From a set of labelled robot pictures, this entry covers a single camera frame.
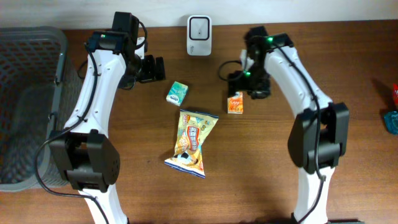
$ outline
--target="plastic container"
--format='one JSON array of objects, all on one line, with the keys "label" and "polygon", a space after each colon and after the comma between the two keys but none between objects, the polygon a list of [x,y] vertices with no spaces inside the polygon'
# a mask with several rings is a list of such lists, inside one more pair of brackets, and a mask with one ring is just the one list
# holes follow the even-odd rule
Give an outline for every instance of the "plastic container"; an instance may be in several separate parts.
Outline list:
[{"label": "plastic container", "polygon": [[[51,130],[63,128],[82,86],[67,45],[53,27],[0,29],[0,191],[40,187],[34,154]],[[67,183],[48,146],[39,173],[49,187]]]}]

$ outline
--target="black strip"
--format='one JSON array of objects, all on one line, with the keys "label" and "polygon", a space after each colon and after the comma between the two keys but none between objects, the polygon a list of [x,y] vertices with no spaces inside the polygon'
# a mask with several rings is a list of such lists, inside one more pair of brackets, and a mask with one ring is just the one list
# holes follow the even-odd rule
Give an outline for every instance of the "black strip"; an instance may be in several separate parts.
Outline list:
[{"label": "black strip", "polygon": [[[191,37],[191,20],[192,19],[207,19],[207,38],[205,38],[205,39],[201,39],[201,38],[194,39],[194,38]],[[191,40],[208,40],[209,38],[210,38],[210,20],[209,20],[209,18],[201,17],[201,16],[191,17],[191,19],[189,19],[189,39],[191,39]]]}]

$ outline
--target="white square object with black outline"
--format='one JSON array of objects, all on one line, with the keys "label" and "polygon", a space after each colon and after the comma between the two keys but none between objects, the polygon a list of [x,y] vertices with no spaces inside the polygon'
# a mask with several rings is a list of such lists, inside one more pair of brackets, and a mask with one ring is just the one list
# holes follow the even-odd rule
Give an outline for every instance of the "white square object with black outline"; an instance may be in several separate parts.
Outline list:
[{"label": "white square object with black outline", "polygon": [[211,54],[211,18],[194,15],[187,21],[187,53],[195,56]]}]

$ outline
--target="red object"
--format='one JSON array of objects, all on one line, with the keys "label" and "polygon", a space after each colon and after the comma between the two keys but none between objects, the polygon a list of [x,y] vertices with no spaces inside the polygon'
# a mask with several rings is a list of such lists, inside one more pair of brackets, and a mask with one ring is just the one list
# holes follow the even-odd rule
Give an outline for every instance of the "red object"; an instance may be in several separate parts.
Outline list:
[{"label": "red object", "polygon": [[393,99],[398,107],[398,85],[394,84]]}]

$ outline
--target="green light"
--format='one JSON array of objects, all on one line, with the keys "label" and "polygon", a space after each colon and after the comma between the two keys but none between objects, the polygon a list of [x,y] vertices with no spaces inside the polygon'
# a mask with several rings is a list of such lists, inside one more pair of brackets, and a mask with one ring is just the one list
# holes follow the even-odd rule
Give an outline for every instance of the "green light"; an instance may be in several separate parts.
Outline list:
[{"label": "green light", "polygon": [[251,75],[251,72],[248,72],[248,71],[246,71],[246,70],[244,70],[243,73],[244,73],[244,75],[245,75],[246,77],[249,77],[249,76]]}]

